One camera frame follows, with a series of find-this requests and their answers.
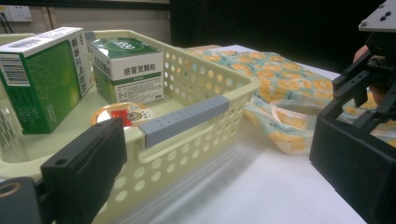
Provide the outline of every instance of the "green box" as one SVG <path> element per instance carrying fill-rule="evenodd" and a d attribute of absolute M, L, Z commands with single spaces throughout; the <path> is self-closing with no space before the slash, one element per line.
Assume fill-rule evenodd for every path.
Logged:
<path fill-rule="evenodd" d="M 91 42 L 98 92 L 111 104 L 163 98 L 163 52 L 135 38 Z"/>
<path fill-rule="evenodd" d="M 82 28 L 62 27 L 3 45 L 0 69 L 23 133 L 51 133 L 93 84 Z"/>

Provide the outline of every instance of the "green logo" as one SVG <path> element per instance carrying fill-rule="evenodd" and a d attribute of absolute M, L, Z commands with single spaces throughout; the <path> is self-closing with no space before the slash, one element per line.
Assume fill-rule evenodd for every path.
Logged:
<path fill-rule="evenodd" d="M 143 47 L 144 46 L 142 44 L 129 40 L 112 41 L 105 43 L 105 49 L 117 51 L 139 50 Z"/>

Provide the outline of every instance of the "plastic basket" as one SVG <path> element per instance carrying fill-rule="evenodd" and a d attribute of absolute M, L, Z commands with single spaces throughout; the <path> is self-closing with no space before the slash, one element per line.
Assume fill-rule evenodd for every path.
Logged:
<path fill-rule="evenodd" d="M 88 40 L 120 36 L 136 37 L 163 51 L 165 96 L 146 105 L 162 122 L 170 122 L 172 125 L 164 125 L 164 128 L 160 125 L 160 133 L 151 134 L 150 139 L 155 142 L 152 147 L 146 147 L 149 137 L 140 127 L 125 131 L 128 161 L 117 177 L 107 202 L 94 220 L 96 223 L 106 223 L 126 209 L 144 202 L 155 192 L 192 172 L 230 145 L 237 136 L 245 104 L 259 87 L 259 82 L 232 69 L 132 31 L 87 33 Z M 222 96 L 222 107 L 223 99 L 227 101 L 223 112 L 220 112 L 218 106 L 212 105 L 217 104 L 219 96 Z M 29 161 L 8 163 L 0 158 L 0 178 L 24 175 L 38 179 L 39 166 L 88 129 L 91 115 L 104 105 L 108 103 L 92 88 L 54 133 L 25 135 L 23 141 L 29 143 L 29 148 L 26 149 Z M 204 110 L 204 114 L 196 113 L 205 106 L 214 109 Z M 212 112 L 219 115 L 211 118 Z M 196 119 L 204 120 L 195 124 Z M 161 137 L 163 133 L 173 136 Z"/>

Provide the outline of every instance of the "wall socket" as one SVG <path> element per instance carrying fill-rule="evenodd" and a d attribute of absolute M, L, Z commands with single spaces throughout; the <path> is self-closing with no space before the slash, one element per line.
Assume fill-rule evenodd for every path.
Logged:
<path fill-rule="evenodd" d="M 29 7 L 0 5 L 0 12 L 5 14 L 7 21 L 32 21 Z"/>

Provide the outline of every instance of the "gray handle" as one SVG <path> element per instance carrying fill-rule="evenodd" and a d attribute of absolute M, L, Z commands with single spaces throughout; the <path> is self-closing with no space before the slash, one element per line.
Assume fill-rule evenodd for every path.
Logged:
<path fill-rule="evenodd" d="M 227 111 L 230 101 L 222 95 L 152 119 L 139 125 L 146 134 L 146 147 L 182 133 Z"/>

